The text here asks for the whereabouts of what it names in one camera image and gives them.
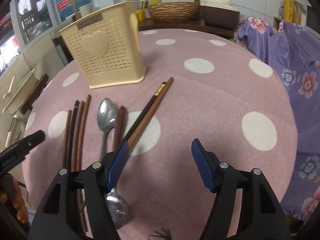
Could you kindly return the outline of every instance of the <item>blue gripper pad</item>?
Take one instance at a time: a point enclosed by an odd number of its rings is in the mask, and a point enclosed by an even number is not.
[[[212,169],[203,154],[203,148],[198,144],[197,140],[192,141],[191,153],[198,167],[204,186],[212,192],[215,188],[212,181]]]
[[[120,178],[121,172],[125,166],[125,163],[127,162],[129,157],[129,145],[128,142],[125,141],[121,148],[119,149],[119,152],[114,159],[111,167],[108,171],[108,177],[107,177],[107,184],[106,188],[108,190],[113,189],[116,187],[118,180]]]

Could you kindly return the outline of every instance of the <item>window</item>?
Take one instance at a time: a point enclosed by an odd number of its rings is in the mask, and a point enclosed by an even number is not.
[[[16,4],[25,44],[52,27],[46,0],[16,0]]]
[[[6,65],[8,65],[18,53],[18,41],[14,35],[12,35],[5,43],[0,46],[0,72],[4,70]]]
[[[18,41],[14,35],[11,14],[0,19],[0,75],[18,55]]]

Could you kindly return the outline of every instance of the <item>wooden shelf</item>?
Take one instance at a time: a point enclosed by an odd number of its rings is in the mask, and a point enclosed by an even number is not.
[[[147,31],[154,29],[188,29],[205,33],[211,33],[228,38],[233,38],[234,35],[233,30],[206,26],[202,18],[199,20],[187,22],[164,22],[156,21],[153,19],[147,19],[139,22],[139,31]]]

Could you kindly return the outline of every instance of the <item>purple floral fabric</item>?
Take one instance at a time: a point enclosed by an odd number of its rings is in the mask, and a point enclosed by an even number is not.
[[[246,38],[249,50],[281,78],[298,131],[296,163],[281,206],[306,221],[320,201],[320,40],[297,24],[282,21],[278,30],[263,24],[263,32],[252,22],[260,23],[246,20],[238,39]]]

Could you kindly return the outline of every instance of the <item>metal screw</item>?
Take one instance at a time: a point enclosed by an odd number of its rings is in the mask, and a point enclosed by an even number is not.
[[[225,162],[222,162],[222,163],[220,163],[220,167],[223,168],[223,169],[226,169],[226,168],[229,167],[229,164],[225,163]]]
[[[60,175],[65,175],[65,174],[67,174],[67,170],[66,169],[61,169],[60,171],[59,171],[59,174]]]
[[[253,169],[253,173],[256,175],[260,175],[261,171],[259,169]]]
[[[94,169],[98,169],[101,167],[101,163],[100,162],[95,162],[94,164],[92,164],[92,168]]]

